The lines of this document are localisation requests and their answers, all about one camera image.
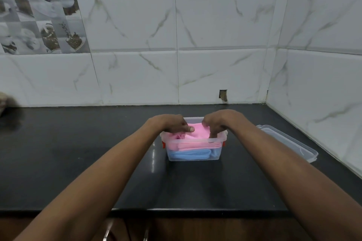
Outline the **person's right hand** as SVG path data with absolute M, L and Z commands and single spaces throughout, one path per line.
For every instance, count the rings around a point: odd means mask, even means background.
M 243 125 L 245 117 L 240 112 L 231 109 L 226 109 L 226 110 L 215 111 L 211 114 L 207 114 L 204 116 L 202 121 L 204 120 L 219 121 L 227 127 L 227 130 L 231 130 L 233 132 L 235 130 L 237 131 L 240 129 L 240 125 Z

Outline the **person's left hand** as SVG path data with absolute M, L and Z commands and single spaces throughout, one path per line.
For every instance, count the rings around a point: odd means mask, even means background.
M 160 134 L 161 132 L 178 133 L 178 127 L 183 124 L 188 123 L 180 114 L 161 114 L 148 119 L 145 126 Z

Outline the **clear plastic storage box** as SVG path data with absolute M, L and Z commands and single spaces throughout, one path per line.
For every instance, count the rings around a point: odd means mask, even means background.
M 203 117 L 186 117 L 187 124 L 194 128 L 191 133 L 160 134 L 163 148 L 169 161 L 210 161 L 218 160 L 227 140 L 228 131 L 210 138 L 210 128 L 202 125 Z

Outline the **person's left forearm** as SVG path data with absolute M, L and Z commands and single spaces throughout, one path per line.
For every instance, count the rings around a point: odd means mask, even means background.
M 157 115 L 70 183 L 14 241 L 89 241 L 164 129 Z

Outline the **clear plastic box lid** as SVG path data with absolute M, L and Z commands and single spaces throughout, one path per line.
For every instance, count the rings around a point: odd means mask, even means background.
M 309 163 L 312 163 L 317 160 L 318 152 L 304 143 L 292 138 L 291 136 L 283 133 L 282 131 L 270 126 L 270 125 L 257 125 L 257 128 L 261 129 L 266 134 L 272 136 L 279 142 L 283 143 L 285 146 L 290 148 L 292 151 L 297 153 L 300 157 L 306 160 Z

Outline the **pink cloth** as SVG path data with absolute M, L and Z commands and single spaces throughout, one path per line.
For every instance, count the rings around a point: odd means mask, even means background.
M 210 131 L 202 123 L 189 124 L 195 128 L 193 133 L 162 133 L 161 140 L 164 147 L 171 151 L 188 151 L 193 149 L 214 149 L 224 145 L 219 138 L 209 138 Z

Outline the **person's right forearm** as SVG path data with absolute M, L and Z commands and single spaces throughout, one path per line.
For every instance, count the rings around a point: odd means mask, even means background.
M 317 241 L 362 241 L 362 206 L 326 175 L 243 115 L 225 120 L 272 181 L 288 209 Z

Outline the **blue cloth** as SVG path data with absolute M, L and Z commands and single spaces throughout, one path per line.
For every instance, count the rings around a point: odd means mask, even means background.
M 193 149 L 188 151 L 171 151 L 167 150 L 170 161 L 208 161 L 218 160 L 222 148 L 214 149 Z

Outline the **brown fuzzy object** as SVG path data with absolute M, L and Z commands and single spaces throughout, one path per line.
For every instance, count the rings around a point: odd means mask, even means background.
M 0 117 L 7 108 L 15 108 L 18 106 L 19 104 L 13 97 L 0 91 Z

